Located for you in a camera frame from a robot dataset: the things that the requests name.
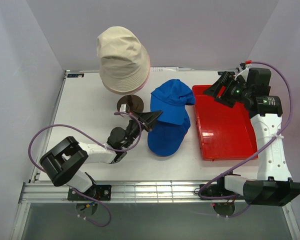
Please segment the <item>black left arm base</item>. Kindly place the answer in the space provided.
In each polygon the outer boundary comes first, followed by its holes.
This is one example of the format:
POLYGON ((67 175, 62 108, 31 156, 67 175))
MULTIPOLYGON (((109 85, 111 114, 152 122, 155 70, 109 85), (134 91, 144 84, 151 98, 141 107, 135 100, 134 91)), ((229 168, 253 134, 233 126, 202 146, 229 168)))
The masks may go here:
POLYGON ((88 198, 81 196, 75 191, 69 189, 67 200, 68 201, 88 201, 90 198, 97 199, 98 201, 109 201, 111 199, 112 186, 109 184, 93 185, 83 194, 88 198))

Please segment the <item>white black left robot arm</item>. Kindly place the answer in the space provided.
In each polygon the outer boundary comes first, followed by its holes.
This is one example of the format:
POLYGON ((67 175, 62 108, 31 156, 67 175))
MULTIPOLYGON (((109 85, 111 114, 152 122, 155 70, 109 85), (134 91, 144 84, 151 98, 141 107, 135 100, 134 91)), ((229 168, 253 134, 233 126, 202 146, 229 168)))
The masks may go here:
POLYGON ((97 184, 80 168, 84 163, 116 164, 137 146, 142 131, 150 132, 163 112, 131 112, 126 128, 111 130, 105 144, 96 140, 92 144, 77 141, 68 136, 45 153, 39 163, 54 186, 67 185, 80 193, 93 195, 97 184))

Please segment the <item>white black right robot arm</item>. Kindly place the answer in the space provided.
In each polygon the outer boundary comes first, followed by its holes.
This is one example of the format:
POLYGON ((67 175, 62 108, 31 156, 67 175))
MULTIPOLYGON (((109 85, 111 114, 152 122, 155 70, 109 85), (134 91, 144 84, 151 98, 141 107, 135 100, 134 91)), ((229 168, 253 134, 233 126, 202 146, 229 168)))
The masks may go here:
POLYGON ((231 168, 215 180, 226 191, 242 196, 249 205, 283 207, 300 195, 300 183, 294 182, 288 169, 282 132, 282 103, 270 94, 271 71, 267 68, 246 67, 239 74, 225 71, 205 95, 232 108, 242 103, 249 112, 258 158, 255 180, 234 174, 231 168))

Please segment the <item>pink bucket hat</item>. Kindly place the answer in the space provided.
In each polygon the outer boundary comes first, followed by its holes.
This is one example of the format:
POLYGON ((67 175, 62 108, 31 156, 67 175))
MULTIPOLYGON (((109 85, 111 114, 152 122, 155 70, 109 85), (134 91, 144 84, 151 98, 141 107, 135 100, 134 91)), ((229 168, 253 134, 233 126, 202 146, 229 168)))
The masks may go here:
POLYGON ((138 92, 147 83, 151 70, 150 57, 135 72, 120 77, 107 77, 103 85, 111 92, 124 95, 138 92))

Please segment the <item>blue hat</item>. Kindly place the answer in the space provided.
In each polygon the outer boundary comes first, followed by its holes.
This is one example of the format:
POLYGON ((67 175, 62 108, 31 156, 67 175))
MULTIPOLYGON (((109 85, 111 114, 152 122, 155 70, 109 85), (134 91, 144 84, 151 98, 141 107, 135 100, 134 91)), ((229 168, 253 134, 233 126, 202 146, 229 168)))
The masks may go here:
POLYGON ((157 121, 153 130, 148 133, 148 148, 160 157, 173 155, 179 149, 190 126, 191 121, 187 112, 181 125, 157 121))

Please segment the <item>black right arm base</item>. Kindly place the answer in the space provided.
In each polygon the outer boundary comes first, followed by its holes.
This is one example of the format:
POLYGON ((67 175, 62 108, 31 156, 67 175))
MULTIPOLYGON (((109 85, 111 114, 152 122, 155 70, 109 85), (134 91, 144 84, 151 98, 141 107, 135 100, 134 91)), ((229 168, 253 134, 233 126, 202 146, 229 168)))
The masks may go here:
POLYGON ((232 191, 226 190, 217 184, 211 184, 201 192, 202 196, 208 197, 209 200, 233 200, 239 199, 243 200, 244 197, 234 193, 232 191))

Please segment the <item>cream bucket hat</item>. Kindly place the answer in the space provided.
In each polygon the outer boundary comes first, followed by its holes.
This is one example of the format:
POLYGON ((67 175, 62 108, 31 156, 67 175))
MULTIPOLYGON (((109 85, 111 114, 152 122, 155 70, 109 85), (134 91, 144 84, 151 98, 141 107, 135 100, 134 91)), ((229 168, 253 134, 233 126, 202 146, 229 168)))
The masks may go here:
POLYGON ((134 73, 149 57, 139 39, 127 28, 112 26, 97 37, 101 81, 134 73))

